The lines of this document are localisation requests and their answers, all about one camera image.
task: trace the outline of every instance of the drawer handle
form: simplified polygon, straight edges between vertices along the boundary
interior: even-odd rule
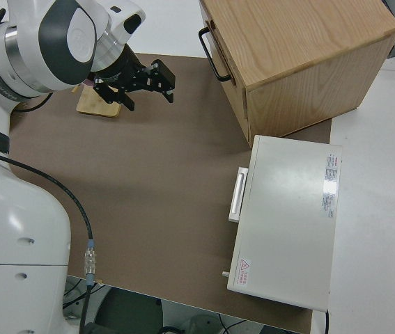
[[[247,182],[248,168],[239,167],[238,176],[234,186],[233,199],[231,200],[229,221],[239,223],[242,200],[244,199],[245,183]]]
[[[208,49],[207,49],[207,47],[206,47],[206,45],[205,45],[205,42],[203,41],[203,38],[202,38],[203,35],[205,35],[206,33],[209,33],[209,32],[210,32],[210,29],[209,29],[207,26],[206,26],[205,28],[201,29],[201,30],[199,31],[199,40],[200,40],[200,43],[202,44],[203,50],[204,50],[204,52],[205,52],[205,54],[206,54],[208,60],[209,60],[209,62],[210,62],[212,71],[214,72],[214,74],[215,74],[217,80],[219,80],[220,82],[224,82],[224,81],[231,80],[231,75],[229,75],[229,74],[228,74],[228,75],[225,75],[225,76],[221,76],[221,75],[218,73],[218,71],[217,71],[217,69],[216,69],[216,66],[214,65],[214,62],[212,61],[212,58],[211,58],[211,56],[210,56],[210,52],[208,51]]]

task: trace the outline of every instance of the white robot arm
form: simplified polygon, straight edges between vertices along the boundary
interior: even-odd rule
[[[8,155],[10,113],[19,102],[86,78],[108,103],[131,110],[126,93],[133,90],[173,101],[174,75],[161,61],[143,66],[126,45],[145,19],[131,1],[8,0],[8,9],[9,22],[1,22],[0,11],[0,157]],[[91,259],[91,232],[89,239]],[[78,333],[61,309],[69,250],[64,208],[0,161],[0,333]],[[89,285],[93,266],[86,269]]]

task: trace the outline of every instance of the brown tabletop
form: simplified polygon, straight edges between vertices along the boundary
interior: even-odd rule
[[[176,75],[175,102],[132,93],[117,118],[75,111],[80,94],[56,93],[12,117],[11,157],[51,174],[81,200],[93,226],[97,279],[105,284],[263,324],[309,333],[311,311],[228,291],[237,225],[228,222],[238,166],[251,151],[208,61],[160,57]],[[155,56],[140,55],[150,63]],[[330,122],[292,138],[326,142]],[[72,226],[69,274],[83,276],[87,242],[72,201],[53,193]]]

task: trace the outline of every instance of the wooden box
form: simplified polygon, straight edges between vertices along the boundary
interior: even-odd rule
[[[207,35],[250,146],[359,106],[395,43],[381,0],[200,0]]]

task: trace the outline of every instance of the wooden block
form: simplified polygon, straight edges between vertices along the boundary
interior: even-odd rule
[[[84,86],[79,98],[77,111],[95,116],[116,117],[120,113],[121,105],[106,103],[92,87]]]
[[[74,88],[72,88],[72,90],[70,92],[75,94],[79,87],[81,87],[81,85],[76,85]]]

